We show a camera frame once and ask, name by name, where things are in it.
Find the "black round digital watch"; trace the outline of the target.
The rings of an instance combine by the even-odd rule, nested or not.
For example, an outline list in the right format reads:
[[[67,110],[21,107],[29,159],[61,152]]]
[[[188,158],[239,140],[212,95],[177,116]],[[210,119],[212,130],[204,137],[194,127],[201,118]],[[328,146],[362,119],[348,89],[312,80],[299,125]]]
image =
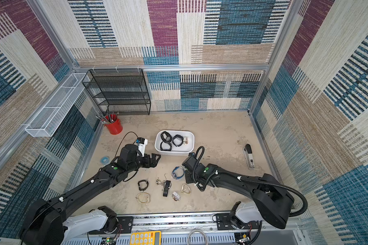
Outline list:
[[[159,145],[161,151],[170,152],[172,151],[172,144],[168,141],[162,141]]]

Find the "small black strap watch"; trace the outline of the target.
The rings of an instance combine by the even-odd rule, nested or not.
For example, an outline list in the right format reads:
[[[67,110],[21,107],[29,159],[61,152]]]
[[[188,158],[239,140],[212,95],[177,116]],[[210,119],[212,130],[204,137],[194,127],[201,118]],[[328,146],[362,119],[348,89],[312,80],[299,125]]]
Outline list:
[[[149,187],[148,180],[143,179],[143,180],[140,180],[138,182],[138,189],[139,189],[140,192],[146,191],[148,189],[148,187]]]

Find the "black rugged sports watch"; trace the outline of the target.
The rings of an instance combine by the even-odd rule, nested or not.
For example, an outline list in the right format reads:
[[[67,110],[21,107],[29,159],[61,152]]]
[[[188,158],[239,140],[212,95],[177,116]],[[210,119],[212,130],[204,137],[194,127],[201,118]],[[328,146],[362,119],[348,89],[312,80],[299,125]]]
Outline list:
[[[184,143],[184,137],[179,135],[179,134],[176,134],[173,138],[172,138],[172,144],[175,146],[175,147],[181,147]]]

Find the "black chunky digital watch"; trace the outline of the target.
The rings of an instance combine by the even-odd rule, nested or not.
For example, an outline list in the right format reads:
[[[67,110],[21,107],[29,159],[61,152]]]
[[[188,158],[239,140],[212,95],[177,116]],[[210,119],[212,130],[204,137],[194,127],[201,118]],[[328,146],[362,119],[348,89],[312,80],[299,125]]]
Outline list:
[[[165,143],[170,143],[172,141],[172,136],[167,131],[163,131],[160,134],[160,137],[161,137],[162,141],[165,142]]]

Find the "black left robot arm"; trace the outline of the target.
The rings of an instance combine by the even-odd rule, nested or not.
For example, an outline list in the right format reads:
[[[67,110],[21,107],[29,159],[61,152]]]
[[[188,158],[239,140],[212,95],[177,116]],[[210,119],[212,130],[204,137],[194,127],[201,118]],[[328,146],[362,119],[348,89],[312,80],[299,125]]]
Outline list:
[[[58,197],[38,199],[28,209],[19,232],[22,245],[59,245],[69,231],[63,222],[88,201],[123,182],[140,168],[156,167],[160,154],[142,154],[138,146],[127,144],[110,164],[87,181]]]

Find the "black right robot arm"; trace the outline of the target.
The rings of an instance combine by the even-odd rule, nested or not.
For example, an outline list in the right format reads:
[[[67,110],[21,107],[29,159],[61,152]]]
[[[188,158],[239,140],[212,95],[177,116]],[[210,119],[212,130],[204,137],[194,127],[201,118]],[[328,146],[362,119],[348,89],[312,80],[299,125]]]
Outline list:
[[[294,188],[281,184],[270,174],[261,177],[246,176],[227,171],[215,164],[204,166],[201,159],[204,147],[190,153],[182,166],[185,180],[204,192],[207,186],[225,188],[251,199],[250,202],[236,202],[230,212],[230,223],[235,229],[242,229],[251,222],[265,221],[285,229],[288,219],[307,211],[308,201]]]

